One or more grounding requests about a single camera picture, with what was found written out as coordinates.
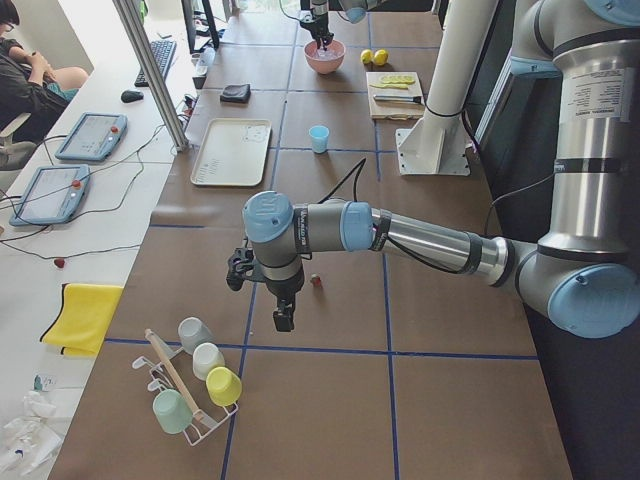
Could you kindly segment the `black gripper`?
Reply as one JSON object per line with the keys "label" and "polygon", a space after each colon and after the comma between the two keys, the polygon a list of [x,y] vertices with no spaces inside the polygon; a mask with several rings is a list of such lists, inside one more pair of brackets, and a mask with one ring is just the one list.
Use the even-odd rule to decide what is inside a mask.
{"label": "black gripper", "polygon": [[326,50],[333,41],[333,34],[329,31],[329,17],[327,14],[312,15],[311,34],[316,49],[320,49],[323,40],[323,49]]}
{"label": "black gripper", "polygon": [[296,309],[296,295],[300,287],[277,287],[275,290],[276,307],[273,320],[277,332],[291,332],[294,330],[294,312]]}

